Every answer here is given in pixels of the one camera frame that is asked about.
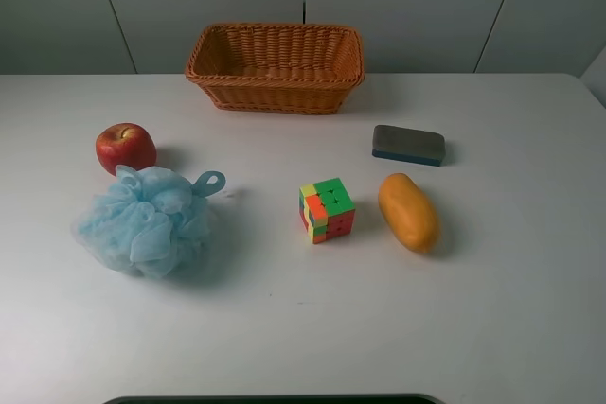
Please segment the multicolour puzzle cube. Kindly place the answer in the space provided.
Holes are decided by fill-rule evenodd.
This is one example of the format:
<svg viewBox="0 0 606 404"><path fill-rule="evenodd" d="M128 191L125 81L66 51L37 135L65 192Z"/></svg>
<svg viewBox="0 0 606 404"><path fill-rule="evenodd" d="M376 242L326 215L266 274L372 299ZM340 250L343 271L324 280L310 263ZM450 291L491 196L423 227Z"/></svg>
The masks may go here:
<svg viewBox="0 0 606 404"><path fill-rule="evenodd" d="M299 215L312 244L351 232L356 206L340 178L299 187Z"/></svg>

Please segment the grey and blue eraser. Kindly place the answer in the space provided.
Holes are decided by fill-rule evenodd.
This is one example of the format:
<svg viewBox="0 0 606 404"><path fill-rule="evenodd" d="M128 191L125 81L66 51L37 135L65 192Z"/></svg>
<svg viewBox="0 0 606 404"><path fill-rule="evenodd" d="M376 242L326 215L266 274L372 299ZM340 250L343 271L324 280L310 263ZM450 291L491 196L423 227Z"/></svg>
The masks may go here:
<svg viewBox="0 0 606 404"><path fill-rule="evenodd" d="M446 141L443 135L436 132L377 125L373 131L372 155L440 167L446 156Z"/></svg>

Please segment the red apple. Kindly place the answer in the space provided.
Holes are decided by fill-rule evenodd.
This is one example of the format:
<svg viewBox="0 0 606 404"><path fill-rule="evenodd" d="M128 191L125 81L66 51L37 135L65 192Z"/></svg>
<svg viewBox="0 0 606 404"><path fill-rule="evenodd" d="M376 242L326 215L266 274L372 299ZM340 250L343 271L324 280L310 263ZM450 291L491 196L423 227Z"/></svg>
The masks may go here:
<svg viewBox="0 0 606 404"><path fill-rule="evenodd" d="M95 143L100 165L111 175L124 165L135 170L156 164L157 150L150 134L134 123L119 123L103 131Z"/></svg>

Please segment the orange bread-shaped toy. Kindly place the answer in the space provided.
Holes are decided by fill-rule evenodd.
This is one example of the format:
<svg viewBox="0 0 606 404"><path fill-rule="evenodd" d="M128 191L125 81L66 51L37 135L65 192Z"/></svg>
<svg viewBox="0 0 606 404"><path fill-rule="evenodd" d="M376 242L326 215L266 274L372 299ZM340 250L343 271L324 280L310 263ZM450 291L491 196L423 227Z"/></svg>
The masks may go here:
<svg viewBox="0 0 606 404"><path fill-rule="evenodd" d="M428 254L440 237L437 211L426 194L403 173L382 182L378 203L395 238L408 250Z"/></svg>

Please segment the orange wicker basket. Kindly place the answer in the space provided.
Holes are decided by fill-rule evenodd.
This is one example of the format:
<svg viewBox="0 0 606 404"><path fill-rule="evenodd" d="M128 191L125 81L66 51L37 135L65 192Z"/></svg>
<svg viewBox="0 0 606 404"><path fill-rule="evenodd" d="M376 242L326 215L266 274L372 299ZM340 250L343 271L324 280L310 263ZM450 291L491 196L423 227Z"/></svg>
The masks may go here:
<svg viewBox="0 0 606 404"><path fill-rule="evenodd" d="M222 110L335 114L364 80L362 39L349 26L215 24L185 77Z"/></svg>

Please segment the light blue bath loofah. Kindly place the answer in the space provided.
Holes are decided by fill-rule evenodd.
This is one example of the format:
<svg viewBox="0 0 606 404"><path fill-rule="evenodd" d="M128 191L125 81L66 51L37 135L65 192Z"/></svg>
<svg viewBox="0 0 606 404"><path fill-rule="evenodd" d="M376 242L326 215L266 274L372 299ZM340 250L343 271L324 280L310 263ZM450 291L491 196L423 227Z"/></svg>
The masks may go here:
<svg viewBox="0 0 606 404"><path fill-rule="evenodd" d="M191 183L163 167L115 172L75 221L76 241L112 271L153 278L198 259L211 232L208 198L223 190L224 175L209 170Z"/></svg>

